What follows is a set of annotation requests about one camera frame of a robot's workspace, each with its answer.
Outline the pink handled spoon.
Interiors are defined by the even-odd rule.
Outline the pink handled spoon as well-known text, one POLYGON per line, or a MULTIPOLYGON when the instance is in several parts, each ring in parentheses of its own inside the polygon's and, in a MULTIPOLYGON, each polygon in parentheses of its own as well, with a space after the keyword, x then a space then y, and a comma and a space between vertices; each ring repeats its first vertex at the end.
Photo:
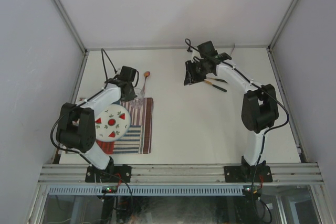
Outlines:
POLYGON ((150 72, 149 71, 146 71, 144 74, 143 74, 143 76, 144 76, 144 84, 143 84, 143 87, 142 87, 142 92, 143 92, 143 94, 145 94, 145 85, 146 85, 146 80, 147 80, 147 78, 150 76, 150 72))

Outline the clear drinking glass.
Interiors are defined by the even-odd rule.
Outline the clear drinking glass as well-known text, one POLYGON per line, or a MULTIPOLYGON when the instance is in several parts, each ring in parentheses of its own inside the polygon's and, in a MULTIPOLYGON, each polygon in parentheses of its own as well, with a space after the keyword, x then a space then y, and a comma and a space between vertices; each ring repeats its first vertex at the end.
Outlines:
POLYGON ((144 104, 144 91, 140 88, 134 88, 135 98, 130 101, 130 106, 134 109, 139 109, 144 104))

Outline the gold fork green handle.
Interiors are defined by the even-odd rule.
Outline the gold fork green handle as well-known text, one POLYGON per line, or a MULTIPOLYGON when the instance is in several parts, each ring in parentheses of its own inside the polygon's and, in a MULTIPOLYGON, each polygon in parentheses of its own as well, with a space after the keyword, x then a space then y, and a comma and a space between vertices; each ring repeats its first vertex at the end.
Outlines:
POLYGON ((223 82, 223 83, 228 83, 227 81, 225 81, 225 80, 223 80, 223 79, 219 79, 219 78, 207 78, 207 79, 215 80, 215 81, 223 82))

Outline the gold knife green handle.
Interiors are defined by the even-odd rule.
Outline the gold knife green handle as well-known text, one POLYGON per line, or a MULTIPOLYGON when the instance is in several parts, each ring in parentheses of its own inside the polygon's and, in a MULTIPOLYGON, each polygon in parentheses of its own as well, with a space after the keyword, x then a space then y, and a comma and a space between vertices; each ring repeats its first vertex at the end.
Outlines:
POLYGON ((212 86, 212 87, 215 88, 215 89, 218 89, 218 90, 220 90, 220 91, 222 91, 222 92, 227 92, 226 89, 224 89, 224 88, 222 88, 222 87, 220 87, 220 86, 217 86, 217 85, 215 85, 215 84, 213 84, 213 83, 211 83, 211 82, 209 82, 209 81, 207 81, 207 80, 204 80, 204 82, 205 82, 206 84, 212 86))

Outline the white watermelon pattern plate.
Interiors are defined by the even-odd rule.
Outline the white watermelon pattern plate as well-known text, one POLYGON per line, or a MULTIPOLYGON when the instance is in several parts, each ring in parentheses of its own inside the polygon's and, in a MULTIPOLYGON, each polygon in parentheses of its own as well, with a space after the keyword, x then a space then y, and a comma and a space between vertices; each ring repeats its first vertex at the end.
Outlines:
POLYGON ((131 115, 128 110, 112 104, 96 117, 96 139, 107 143, 117 141, 126 134, 130 125, 131 115))

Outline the striped patchwork placemat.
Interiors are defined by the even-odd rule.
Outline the striped patchwork placemat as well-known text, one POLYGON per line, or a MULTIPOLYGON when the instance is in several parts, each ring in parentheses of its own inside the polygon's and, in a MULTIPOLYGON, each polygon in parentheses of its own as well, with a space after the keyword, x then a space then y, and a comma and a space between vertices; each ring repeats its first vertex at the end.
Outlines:
POLYGON ((96 143, 108 155, 111 154, 150 154, 152 145, 152 114, 154 100, 145 98, 139 109, 134 109, 129 102, 116 102, 114 104, 125 107, 131 115, 131 125, 126 134, 114 142, 96 143))

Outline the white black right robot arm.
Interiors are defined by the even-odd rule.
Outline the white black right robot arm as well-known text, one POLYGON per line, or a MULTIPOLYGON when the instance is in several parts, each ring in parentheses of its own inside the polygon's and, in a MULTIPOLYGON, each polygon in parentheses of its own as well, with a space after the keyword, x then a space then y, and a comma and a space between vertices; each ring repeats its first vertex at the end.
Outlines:
POLYGON ((188 52, 197 52, 192 60, 185 62, 184 85, 204 82, 208 74, 224 79, 229 85, 237 88, 243 95, 241 120, 250 132, 248 146, 243 155, 241 168, 242 178, 252 182, 260 175, 258 167, 265 146, 267 131, 279 118, 275 88, 271 84, 262 85, 244 74, 227 53, 218 53, 211 41, 193 47, 186 38, 188 52))

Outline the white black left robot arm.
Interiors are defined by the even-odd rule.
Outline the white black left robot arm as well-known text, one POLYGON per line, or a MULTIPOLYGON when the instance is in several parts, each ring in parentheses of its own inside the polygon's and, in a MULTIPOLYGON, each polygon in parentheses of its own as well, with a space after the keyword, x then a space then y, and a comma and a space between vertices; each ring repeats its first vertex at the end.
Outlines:
POLYGON ((139 78, 139 72, 123 66, 113 78, 104 82, 104 87, 80 103, 64 103, 59 119, 50 131, 50 140, 57 146, 65 146, 64 151, 79 154, 91 166, 97 169, 97 176, 103 182, 113 180, 115 176, 113 158, 107 155, 97 144, 96 131, 106 133, 110 126, 104 121, 103 112, 110 115, 108 107, 115 102, 128 102, 136 98, 133 81, 139 78))

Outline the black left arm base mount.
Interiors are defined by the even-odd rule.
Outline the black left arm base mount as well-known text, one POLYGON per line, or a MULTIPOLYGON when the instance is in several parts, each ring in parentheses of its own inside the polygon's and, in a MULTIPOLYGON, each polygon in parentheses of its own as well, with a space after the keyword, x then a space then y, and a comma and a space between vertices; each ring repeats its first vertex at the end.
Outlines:
POLYGON ((115 166, 113 171, 99 170, 88 166, 86 170, 86 183, 117 183, 119 181, 129 183, 131 180, 132 167, 128 165, 115 166))

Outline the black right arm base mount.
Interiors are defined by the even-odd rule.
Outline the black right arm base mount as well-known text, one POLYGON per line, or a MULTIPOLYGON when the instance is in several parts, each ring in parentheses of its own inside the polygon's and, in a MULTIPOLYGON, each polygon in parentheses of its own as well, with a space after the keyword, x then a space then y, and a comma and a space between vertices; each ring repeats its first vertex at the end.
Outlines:
POLYGON ((224 175, 227 183, 273 182, 271 169, 267 165, 258 165, 257 167, 243 164, 225 166, 224 175))

